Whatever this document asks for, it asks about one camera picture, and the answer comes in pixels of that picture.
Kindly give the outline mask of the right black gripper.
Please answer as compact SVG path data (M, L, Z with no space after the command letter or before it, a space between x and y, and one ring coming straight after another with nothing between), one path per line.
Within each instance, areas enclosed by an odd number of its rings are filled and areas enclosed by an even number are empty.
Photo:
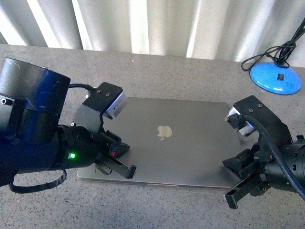
M297 140L289 145L279 147L288 168L291 170L295 178L302 186L305 185L305 137L297 135ZM272 159L270 162L262 162L260 165L260 179L256 185L255 177L247 177L251 174L249 167L253 162L253 154L250 149L245 149L237 156L226 159L223 165L240 180L233 187L224 193L229 208L238 209L238 201L245 197L248 193L251 196L260 196L269 188L295 192L288 179L282 172L278 162Z

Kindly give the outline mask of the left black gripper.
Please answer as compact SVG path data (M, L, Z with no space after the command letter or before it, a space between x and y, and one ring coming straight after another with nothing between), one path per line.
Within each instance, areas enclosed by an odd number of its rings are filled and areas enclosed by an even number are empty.
M130 146L119 144L119 137L114 133L102 131L93 134L83 126L60 125L57 136L56 169L88 167L95 163L95 168L104 175L110 175L114 170L126 179L133 178L136 166L127 166L116 159L127 153Z

